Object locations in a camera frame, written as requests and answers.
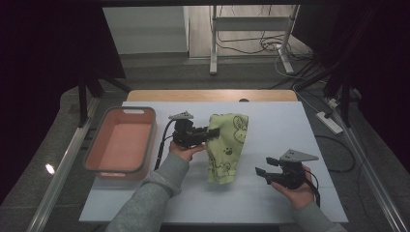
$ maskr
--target metal rail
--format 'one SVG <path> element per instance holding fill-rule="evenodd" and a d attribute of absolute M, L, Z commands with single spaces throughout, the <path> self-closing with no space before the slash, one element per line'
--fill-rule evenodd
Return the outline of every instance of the metal rail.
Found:
<path fill-rule="evenodd" d="M 334 113 L 337 122 L 341 125 L 344 130 L 344 135 L 351 147 L 353 153 L 356 156 L 356 159 L 359 163 L 362 163 L 363 173 L 366 177 L 368 185 L 370 186 L 371 190 L 373 191 L 374 196 L 376 197 L 377 201 L 379 202 L 380 207 L 382 208 L 387 221 L 392 226 L 393 231 L 395 232 L 408 232 L 407 226 L 402 219 L 400 212 L 395 205 L 395 202 L 392 200 L 392 197 L 386 191 L 383 183 L 377 177 L 376 172 L 374 171 L 371 163 L 368 159 L 366 159 L 366 152 L 363 149 L 363 145 L 361 142 L 356 138 L 354 132 L 347 128 L 343 123 L 338 112 L 335 111 Z"/>
<path fill-rule="evenodd" d="M 27 228 L 27 231 L 43 231 L 55 202 L 60 195 L 61 189 L 66 182 L 67 176 L 72 169 L 73 162 L 77 156 L 78 150 L 80 149 L 81 143 L 90 128 L 91 120 L 99 103 L 100 99 L 91 99 L 88 108 L 88 119 L 85 121 L 82 128 L 77 128 L 75 131 L 73 139 L 61 159 L 60 165 L 58 166 L 57 171 L 55 172 L 54 177 L 52 178 L 51 183 L 44 194 L 43 200 L 37 208 L 37 211 L 34 214 L 29 227 Z"/>

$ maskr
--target gray sleeve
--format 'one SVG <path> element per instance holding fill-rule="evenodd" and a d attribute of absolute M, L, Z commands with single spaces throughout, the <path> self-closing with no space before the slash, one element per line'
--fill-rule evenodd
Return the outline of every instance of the gray sleeve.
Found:
<path fill-rule="evenodd" d="M 166 204 L 181 192 L 188 169 L 187 161 L 169 153 L 161 167 L 150 172 L 150 177 L 121 208 L 106 231 L 160 231 Z"/>
<path fill-rule="evenodd" d="M 306 232 L 347 232 L 339 223 L 331 222 L 315 202 L 310 202 L 301 210 L 295 211 L 293 218 Z"/>

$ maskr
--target yellow towel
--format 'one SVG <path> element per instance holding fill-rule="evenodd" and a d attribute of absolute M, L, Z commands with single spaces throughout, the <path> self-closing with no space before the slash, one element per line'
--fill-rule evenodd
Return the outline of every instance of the yellow towel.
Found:
<path fill-rule="evenodd" d="M 214 114 L 208 130 L 220 129 L 220 136 L 206 142 L 209 156 L 208 181 L 219 184 L 235 180 L 236 166 L 247 136 L 249 117 L 243 114 Z"/>

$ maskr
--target pink tray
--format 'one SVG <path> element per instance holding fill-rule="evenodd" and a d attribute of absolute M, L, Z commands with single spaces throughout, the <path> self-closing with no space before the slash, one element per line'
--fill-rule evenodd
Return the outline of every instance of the pink tray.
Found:
<path fill-rule="evenodd" d="M 110 108 L 97 129 L 84 167 L 101 178 L 141 180 L 148 172 L 156 131 L 153 108 Z"/>

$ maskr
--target white tabletop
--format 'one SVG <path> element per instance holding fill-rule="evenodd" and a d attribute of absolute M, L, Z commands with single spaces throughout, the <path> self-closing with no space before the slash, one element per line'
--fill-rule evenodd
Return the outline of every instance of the white tabletop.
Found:
<path fill-rule="evenodd" d="M 321 209 L 335 222 L 347 222 L 336 189 L 317 146 L 308 118 L 300 102 L 156 102 L 125 101 L 123 106 L 150 106 L 157 113 L 157 135 L 150 169 L 156 156 L 168 116 L 188 111 L 193 125 L 207 127 L 212 114 L 241 113 L 249 116 L 247 139 L 234 183 L 207 182 L 208 155 L 195 154 L 182 184 L 182 193 L 170 199 L 164 222 L 169 223 L 291 223 L 288 200 L 255 174 L 255 167 L 281 173 L 266 163 L 293 149 L 319 157 L 304 162 L 319 180 Z M 162 160 L 166 157 L 165 143 Z M 96 177 L 80 221 L 111 221 L 139 187 L 139 182 L 107 181 Z"/>

